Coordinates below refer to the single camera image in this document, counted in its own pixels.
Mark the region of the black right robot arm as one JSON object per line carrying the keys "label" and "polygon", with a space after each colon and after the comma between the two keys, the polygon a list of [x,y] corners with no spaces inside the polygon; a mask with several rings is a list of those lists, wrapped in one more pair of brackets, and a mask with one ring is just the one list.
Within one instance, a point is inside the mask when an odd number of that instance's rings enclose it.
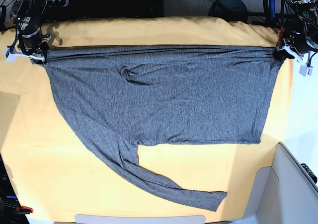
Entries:
{"label": "black right robot arm", "polygon": [[50,34],[42,33],[43,12],[48,0],[16,0],[12,16],[15,23],[15,36],[12,45],[6,47],[7,62],[17,57],[27,57],[33,64],[46,64],[49,50],[47,41]]}

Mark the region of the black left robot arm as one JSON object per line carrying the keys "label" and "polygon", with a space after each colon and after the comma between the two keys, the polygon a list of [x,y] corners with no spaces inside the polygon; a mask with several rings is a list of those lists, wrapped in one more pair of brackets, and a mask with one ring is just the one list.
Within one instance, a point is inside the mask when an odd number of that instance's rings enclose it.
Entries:
{"label": "black left robot arm", "polygon": [[301,59],[318,53],[318,6],[316,0],[281,0],[281,32],[274,59]]}

